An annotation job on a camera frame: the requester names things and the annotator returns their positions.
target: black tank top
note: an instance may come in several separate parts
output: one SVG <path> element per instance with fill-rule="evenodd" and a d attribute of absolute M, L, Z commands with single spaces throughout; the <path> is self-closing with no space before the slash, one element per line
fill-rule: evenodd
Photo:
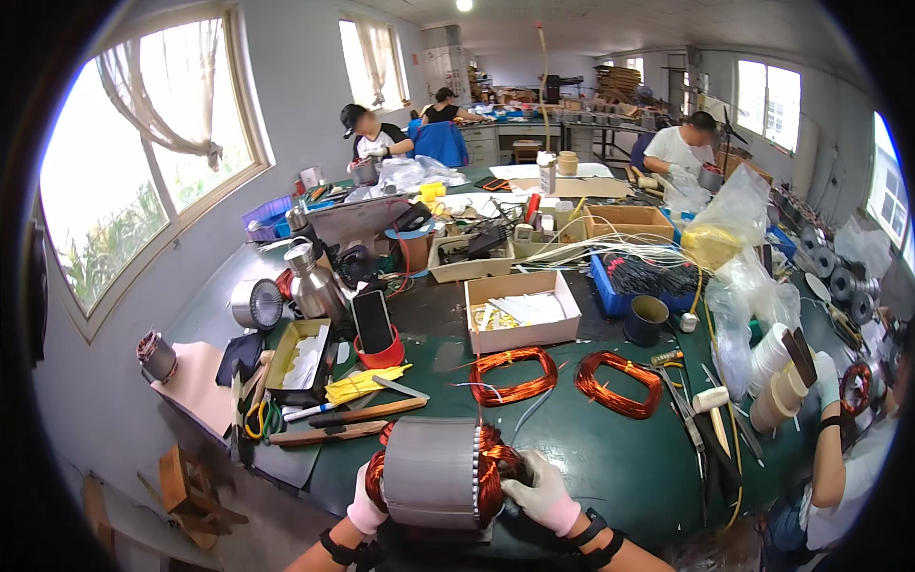
<path fill-rule="evenodd" d="M 458 107 L 456 105 L 446 105 L 440 112 L 436 111 L 434 105 L 425 110 L 425 116 L 429 119 L 428 122 L 430 124 L 437 124 L 440 121 L 452 121 L 457 114 Z"/>

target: person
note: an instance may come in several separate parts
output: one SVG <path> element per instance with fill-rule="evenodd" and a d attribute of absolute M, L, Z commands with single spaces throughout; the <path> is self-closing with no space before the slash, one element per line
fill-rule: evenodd
<path fill-rule="evenodd" d="M 413 151 L 413 141 L 397 125 L 383 124 L 374 112 L 356 103 L 349 103 L 343 108 L 340 122 L 346 127 L 344 139 L 356 135 L 352 142 L 354 163 L 369 157 L 406 157 L 408 152 Z"/>
<path fill-rule="evenodd" d="M 874 488 L 887 458 L 899 422 L 899 404 L 905 400 L 911 360 L 915 352 L 915 328 L 909 326 L 899 356 L 892 389 L 882 382 L 875 391 L 883 402 L 876 421 L 843 455 L 837 425 L 841 404 L 835 363 L 825 352 L 814 359 L 817 380 L 813 385 L 820 399 L 820 434 L 813 454 L 813 479 L 792 502 L 780 502 L 770 511 L 768 538 L 770 557 L 783 567 L 799 566 L 813 551 L 828 549 L 851 529 Z"/>
<path fill-rule="evenodd" d="M 559 468 L 550 463 L 538 450 L 521 450 L 519 453 L 533 475 L 533 487 L 525 486 L 517 480 L 506 479 L 501 483 L 502 491 L 533 521 L 552 530 L 556 536 L 582 540 L 591 537 L 578 547 L 584 555 L 594 554 L 593 557 L 597 558 L 604 554 L 598 551 L 604 551 L 609 546 L 610 549 L 617 548 L 609 563 L 598 568 L 602 572 L 673 571 L 657 556 L 623 538 L 620 531 L 607 528 L 605 525 L 601 527 L 601 522 L 597 520 L 597 526 L 591 527 L 591 519 L 582 512 L 581 505 L 573 501 L 566 492 Z M 355 549 L 363 538 L 375 534 L 388 517 L 375 506 L 365 492 L 365 470 L 368 466 L 366 463 L 359 469 L 355 498 L 347 508 L 347 516 L 322 535 L 336 545 L 331 545 L 335 551 L 339 550 L 339 546 Z M 318 541 L 289 565 L 286 572 L 340 572 L 346 567 L 347 565 L 334 561 L 334 557 L 322 541 Z"/>
<path fill-rule="evenodd" d="M 718 124 L 706 112 L 696 112 L 683 125 L 659 131 L 645 148 L 645 168 L 672 177 L 698 178 L 704 163 L 715 163 L 712 143 Z"/>
<path fill-rule="evenodd" d="M 436 103 L 423 110 L 423 125 L 454 121 L 455 117 L 460 117 L 467 121 L 487 121 L 489 119 L 484 115 L 466 112 L 457 107 L 455 105 L 455 93 L 447 87 L 443 87 L 436 92 Z"/>

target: curtain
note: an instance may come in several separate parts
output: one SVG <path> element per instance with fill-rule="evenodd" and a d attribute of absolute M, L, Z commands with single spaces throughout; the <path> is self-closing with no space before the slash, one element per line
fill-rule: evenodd
<path fill-rule="evenodd" d="M 362 47 L 362 57 L 365 59 L 365 70 L 369 73 L 371 91 L 375 96 L 372 105 L 384 103 L 382 88 L 387 76 L 388 56 L 391 55 L 391 28 L 385 22 L 379 22 L 366 16 L 349 16 L 356 31 L 359 33 L 359 43 Z"/>
<path fill-rule="evenodd" d="M 221 31 L 221 18 L 192 22 L 128 38 L 95 58 L 109 99 L 143 137 L 169 151 L 204 156 L 214 171 L 222 156 L 211 139 Z M 146 85 L 144 74 L 154 81 Z"/>

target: white glove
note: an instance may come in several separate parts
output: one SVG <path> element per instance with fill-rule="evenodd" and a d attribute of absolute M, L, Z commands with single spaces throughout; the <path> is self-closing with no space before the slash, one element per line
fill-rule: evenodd
<path fill-rule="evenodd" d="M 556 536 L 569 534 L 581 514 L 581 505 L 573 501 L 565 491 L 559 468 L 536 449 L 525 449 L 518 453 L 533 473 L 533 488 L 517 480 L 506 479 L 502 481 L 502 492 L 512 497 L 531 520 L 549 528 Z"/>
<path fill-rule="evenodd" d="M 817 351 L 813 356 L 813 368 L 816 370 L 816 383 L 813 389 L 820 396 L 820 413 L 826 406 L 839 400 L 839 374 L 835 370 L 833 358 L 825 351 Z"/>
<path fill-rule="evenodd" d="M 387 514 L 378 510 L 365 492 L 365 470 L 368 467 L 369 463 L 366 463 L 359 468 L 359 472 L 356 474 L 356 494 L 352 504 L 346 509 L 346 515 L 349 516 L 352 525 L 366 536 L 375 534 L 381 523 L 388 518 Z"/>

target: red cup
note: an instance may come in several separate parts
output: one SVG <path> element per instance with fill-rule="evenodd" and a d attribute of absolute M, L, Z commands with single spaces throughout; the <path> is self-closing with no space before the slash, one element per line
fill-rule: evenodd
<path fill-rule="evenodd" d="M 391 332 L 394 335 L 394 343 L 378 353 L 364 353 L 360 347 L 359 336 L 356 336 L 352 347 L 359 354 L 359 359 L 365 367 L 370 370 L 383 370 L 404 363 L 405 349 L 404 344 L 400 341 L 400 334 L 397 333 L 397 328 L 394 326 L 391 326 Z"/>

